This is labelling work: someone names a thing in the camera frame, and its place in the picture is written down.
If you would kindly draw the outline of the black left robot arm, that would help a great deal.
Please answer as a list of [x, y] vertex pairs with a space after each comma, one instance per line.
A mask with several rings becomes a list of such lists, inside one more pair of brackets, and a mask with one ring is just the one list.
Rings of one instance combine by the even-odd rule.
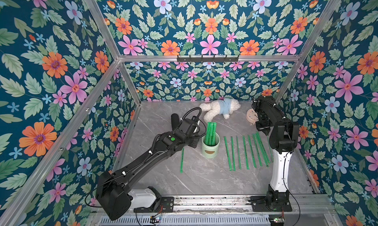
[[201, 120], [197, 117], [178, 120], [173, 114], [172, 131], [155, 136], [149, 150], [127, 166], [100, 175], [95, 198], [110, 220], [123, 216], [128, 210], [142, 208], [148, 212], [161, 209], [161, 194], [153, 187], [137, 190], [135, 184], [162, 161], [199, 140]]

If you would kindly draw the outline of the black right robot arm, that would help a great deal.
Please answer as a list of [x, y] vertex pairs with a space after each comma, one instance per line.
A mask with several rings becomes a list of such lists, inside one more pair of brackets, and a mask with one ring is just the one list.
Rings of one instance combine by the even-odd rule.
[[273, 154], [273, 172], [264, 199], [265, 206], [254, 206], [256, 212], [263, 210], [291, 212], [288, 189], [289, 162], [297, 147], [299, 124], [291, 121], [280, 110], [272, 96], [260, 96], [253, 101], [257, 113], [256, 129], [267, 136]]

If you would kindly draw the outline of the bundle of green wrapped straws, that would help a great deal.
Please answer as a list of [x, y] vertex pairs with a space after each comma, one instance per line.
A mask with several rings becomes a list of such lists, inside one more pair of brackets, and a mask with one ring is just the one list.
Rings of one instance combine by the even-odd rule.
[[208, 122], [204, 140], [205, 145], [211, 147], [216, 145], [216, 126], [215, 122]]

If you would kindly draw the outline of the light green storage cup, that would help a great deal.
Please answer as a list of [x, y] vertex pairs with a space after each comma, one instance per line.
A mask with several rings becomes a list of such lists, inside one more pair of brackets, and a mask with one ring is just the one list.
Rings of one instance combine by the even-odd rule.
[[207, 159], [213, 159], [217, 156], [218, 150], [219, 150], [219, 144], [220, 144], [220, 137], [216, 133], [215, 136], [215, 145], [214, 146], [208, 146], [205, 144], [205, 137], [201, 138], [201, 145], [202, 145], [202, 156]]

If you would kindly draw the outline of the black remote control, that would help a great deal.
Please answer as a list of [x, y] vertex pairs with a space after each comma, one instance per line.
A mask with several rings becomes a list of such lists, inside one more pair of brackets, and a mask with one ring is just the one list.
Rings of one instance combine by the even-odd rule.
[[171, 126], [172, 130], [175, 130], [180, 124], [180, 117], [177, 113], [171, 115]]

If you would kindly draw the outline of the white plush teddy bear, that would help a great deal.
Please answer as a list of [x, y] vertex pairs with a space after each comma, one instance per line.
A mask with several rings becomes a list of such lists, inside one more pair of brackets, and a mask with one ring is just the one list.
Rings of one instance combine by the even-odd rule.
[[230, 115], [237, 111], [241, 105], [236, 99], [224, 98], [223, 100], [213, 101], [211, 103], [202, 103], [199, 106], [204, 115], [205, 122], [212, 122], [217, 115], [222, 115], [224, 119], [229, 119]]

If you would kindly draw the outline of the black wall hook rack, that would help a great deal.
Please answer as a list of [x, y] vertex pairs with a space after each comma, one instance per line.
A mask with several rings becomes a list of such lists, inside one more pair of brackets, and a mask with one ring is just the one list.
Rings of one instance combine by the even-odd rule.
[[215, 63], [225, 63], [225, 62], [238, 62], [239, 56], [216, 56], [216, 55], [196, 55], [196, 56], [177, 56], [177, 62], [193, 62], [193, 63], [202, 63], [202, 62], [215, 62]]

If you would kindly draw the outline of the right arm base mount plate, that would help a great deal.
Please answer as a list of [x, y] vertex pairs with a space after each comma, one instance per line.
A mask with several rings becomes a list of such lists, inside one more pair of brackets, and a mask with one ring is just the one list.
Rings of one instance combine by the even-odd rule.
[[292, 207], [288, 199], [251, 196], [248, 202], [251, 204], [254, 212], [292, 212]]

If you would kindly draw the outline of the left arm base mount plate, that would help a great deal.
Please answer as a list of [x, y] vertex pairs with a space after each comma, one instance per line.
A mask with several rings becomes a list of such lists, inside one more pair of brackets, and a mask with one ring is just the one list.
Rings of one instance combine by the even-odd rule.
[[172, 213], [174, 208], [173, 196], [163, 196], [155, 200], [155, 202], [150, 207], [140, 207], [134, 209], [134, 213]]

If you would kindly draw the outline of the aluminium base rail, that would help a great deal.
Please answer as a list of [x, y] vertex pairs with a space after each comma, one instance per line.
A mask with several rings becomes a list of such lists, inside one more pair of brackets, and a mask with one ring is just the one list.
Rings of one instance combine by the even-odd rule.
[[[263, 195], [172, 195], [173, 212], [254, 212], [248, 202], [251, 196]], [[335, 212], [330, 198], [325, 194], [293, 194], [289, 196], [292, 207], [290, 214], [317, 214]]]

